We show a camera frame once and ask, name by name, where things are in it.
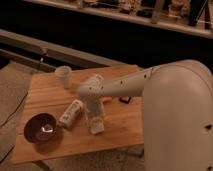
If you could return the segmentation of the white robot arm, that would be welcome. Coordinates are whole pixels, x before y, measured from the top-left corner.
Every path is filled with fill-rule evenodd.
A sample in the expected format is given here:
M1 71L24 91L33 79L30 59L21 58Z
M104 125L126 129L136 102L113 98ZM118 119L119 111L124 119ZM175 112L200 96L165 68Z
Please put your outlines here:
M85 81L78 95L98 115L99 99L140 97L146 171L213 171L213 74L196 60Z

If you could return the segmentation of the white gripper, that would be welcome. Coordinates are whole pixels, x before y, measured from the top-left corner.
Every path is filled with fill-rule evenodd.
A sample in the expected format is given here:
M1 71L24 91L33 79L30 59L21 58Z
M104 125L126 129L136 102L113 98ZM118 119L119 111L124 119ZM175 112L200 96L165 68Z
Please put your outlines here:
M87 119L103 116L103 103L99 99L84 99L83 102Z

